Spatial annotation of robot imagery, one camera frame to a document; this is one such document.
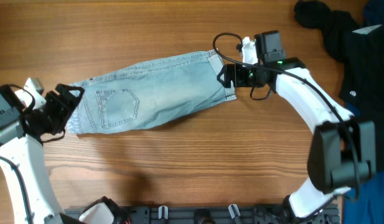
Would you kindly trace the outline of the light blue denim shorts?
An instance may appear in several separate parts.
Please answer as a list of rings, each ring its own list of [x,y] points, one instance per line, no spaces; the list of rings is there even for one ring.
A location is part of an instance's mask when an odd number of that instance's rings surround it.
[[[75,82],[85,92],[67,131],[113,134],[149,129],[232,101],[234,87],[225,88],[217,80],[222,68],[223,61],[213,50],[198,51]]]

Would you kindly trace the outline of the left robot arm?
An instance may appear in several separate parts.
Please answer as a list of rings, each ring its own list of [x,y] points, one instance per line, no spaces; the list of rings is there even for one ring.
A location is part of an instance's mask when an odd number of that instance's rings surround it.
[[[54,141],[65,133],[68,119],[81,101],[84,89],[58,84],[37,101],[28,90],[30,103],[15,94],[15,85],[0,86],[0,167],[6,178],[16,223],[131,223],[114,201],[102,197],[78,218],[61,208],[45,168],[42,135]]]

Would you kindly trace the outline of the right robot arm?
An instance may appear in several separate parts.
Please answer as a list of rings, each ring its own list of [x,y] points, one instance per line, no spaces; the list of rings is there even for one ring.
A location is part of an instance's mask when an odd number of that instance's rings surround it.
[[[243,60],[221,54],[224,65],[217,80],[225,87],[268,86],[284,98],[312,132],[307,180],[286,196],[278,212],[279,223],[320,222],[324,209],[347,192],[360,192],[362,183],[376,174],[375,125],[335,102],[297,58],[288,58],[279,31],[240,39],[236,46]]]

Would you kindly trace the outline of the black garment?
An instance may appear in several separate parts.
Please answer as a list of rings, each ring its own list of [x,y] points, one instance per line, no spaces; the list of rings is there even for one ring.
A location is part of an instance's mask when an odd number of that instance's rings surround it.
[[[298,1],[295,20],[322,32],[329,55],[344,63],[339,96],[375,123],[377,170],[384,172],[384,1],[369,1],[360,26],[347,11],[321,1]]]

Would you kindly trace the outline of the blue garment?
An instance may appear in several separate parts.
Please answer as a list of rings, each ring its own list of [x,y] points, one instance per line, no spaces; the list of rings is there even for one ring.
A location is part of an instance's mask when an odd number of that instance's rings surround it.
[[[366,25],[384,24],[384,1],[369,1],[363,9]],[[384,163],[374,179],[362,185],[357,202],[344,202],[344,224],[384,224]]]

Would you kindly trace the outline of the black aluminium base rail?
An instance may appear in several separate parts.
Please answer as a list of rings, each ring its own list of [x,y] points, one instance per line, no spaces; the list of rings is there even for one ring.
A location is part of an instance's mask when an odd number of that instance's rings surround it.
[[[128,223],[139,224],[276,224],[285,223],[282,206],[278,204],[259,204],[254,207],[240,207],[240,218],[232,219],[227,207],[168,207],[169,219],[158,219],[159,207],[123,207],[129,215]]]

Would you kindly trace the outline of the right grey rail clip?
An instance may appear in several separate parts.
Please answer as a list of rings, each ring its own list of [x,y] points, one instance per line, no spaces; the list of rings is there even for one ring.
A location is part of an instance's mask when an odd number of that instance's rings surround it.
[[[240,210],[238,208],[238,205],[233,203],[228,206],[228,211],[232,219],[236,220],[240,218]]]

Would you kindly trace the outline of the grey rail clip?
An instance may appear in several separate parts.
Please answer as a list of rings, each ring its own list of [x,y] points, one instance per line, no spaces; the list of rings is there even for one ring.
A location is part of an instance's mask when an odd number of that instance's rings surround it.
[[[238,208],[238,205],[233,203],[228,206],[228,211],[232,219],[236,220],[240,218],[240,210]]]
[[[168,220],[169,219],[169,209],[166,205],[161,205],[158,208],[158,219],[159,220]]]

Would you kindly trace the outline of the left grey rail clip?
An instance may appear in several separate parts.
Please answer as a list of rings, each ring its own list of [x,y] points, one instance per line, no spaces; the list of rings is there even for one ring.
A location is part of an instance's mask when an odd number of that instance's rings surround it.
[[[158,219],[159,220],[168,220],[169,219],[169,209],[166,205],[161,205],[158,208]]]

